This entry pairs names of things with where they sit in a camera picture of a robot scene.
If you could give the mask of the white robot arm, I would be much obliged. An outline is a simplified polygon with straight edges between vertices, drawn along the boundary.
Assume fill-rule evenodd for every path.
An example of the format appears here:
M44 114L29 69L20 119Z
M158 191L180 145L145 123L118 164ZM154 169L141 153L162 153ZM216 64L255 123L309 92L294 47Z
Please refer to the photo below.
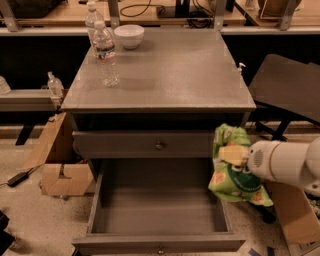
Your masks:
M293 185L320 196L320 139L311 143L258 141L250 147L223 146L221 160L244 166L262 179Z

